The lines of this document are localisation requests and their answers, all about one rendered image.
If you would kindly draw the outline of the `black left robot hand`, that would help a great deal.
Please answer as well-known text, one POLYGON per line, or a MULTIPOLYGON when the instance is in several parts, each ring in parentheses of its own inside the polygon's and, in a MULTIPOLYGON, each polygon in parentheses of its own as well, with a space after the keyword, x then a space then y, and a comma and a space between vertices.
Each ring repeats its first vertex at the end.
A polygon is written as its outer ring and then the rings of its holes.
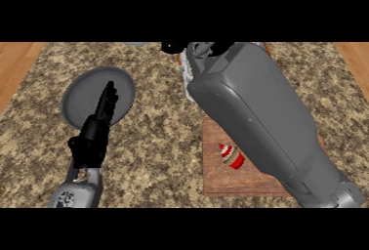
POLYGON ((118 101, 114 82, 109 81, 97 101, 94 113, 89 116, 81 133, 68 141, 72 151, 74 168, 99 168, 108 145, 108 134, 118 101))

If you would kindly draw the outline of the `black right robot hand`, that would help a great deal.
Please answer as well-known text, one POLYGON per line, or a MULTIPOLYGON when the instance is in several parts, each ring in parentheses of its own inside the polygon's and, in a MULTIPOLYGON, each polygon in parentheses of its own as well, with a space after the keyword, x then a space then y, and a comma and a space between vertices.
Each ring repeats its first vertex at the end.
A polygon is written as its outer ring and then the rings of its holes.
MULTIPOLYGON (((161 50, 170 54, 179 54, 183 52, 183 50, 187 48, 189 43, 187 42, 162 42, 161 43, 161 50)), ((233 42, 216 42, 211 45, 211 57, 220 56, 229 49, 229 47, 233 45, 233 42)))

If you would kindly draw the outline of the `red and white can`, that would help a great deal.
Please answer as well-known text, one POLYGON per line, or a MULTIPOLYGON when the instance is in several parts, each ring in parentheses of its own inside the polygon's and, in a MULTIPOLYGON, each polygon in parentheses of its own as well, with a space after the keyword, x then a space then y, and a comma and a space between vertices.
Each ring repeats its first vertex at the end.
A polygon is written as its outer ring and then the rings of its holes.
POLYGON ((245 163, 245 156, 242 155, 238 146, 218 145, 221 162, 232 169, 238 170, 245 163))

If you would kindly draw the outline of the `brown wooden cutting board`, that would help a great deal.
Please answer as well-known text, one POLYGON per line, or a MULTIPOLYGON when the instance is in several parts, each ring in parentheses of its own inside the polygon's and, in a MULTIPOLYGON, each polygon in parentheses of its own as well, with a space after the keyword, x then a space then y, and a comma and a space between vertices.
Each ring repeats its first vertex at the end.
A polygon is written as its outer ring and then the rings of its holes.
POLYGON ((223 163, 236 144, 210 117, 202 120, 202 166, 205 196, 289 197, 277 179, 263 174, 249 159, 239 169, 223 163))

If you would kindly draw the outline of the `grey round plate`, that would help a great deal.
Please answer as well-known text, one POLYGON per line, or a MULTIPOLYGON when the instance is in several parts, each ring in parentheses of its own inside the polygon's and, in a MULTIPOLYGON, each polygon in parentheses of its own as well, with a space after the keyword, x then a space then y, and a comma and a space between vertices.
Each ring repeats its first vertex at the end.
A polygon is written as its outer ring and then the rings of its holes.
POLYGON ((61 102, 63 119, 78 130, 83 129, 86 120, 94 113, 99 97, 109 81, 114 82, 118 95, 111 124, 115 124, 128 113, 136 98, 136 85, 131 76, 118 67, 97 67, 75 78, 61 102))

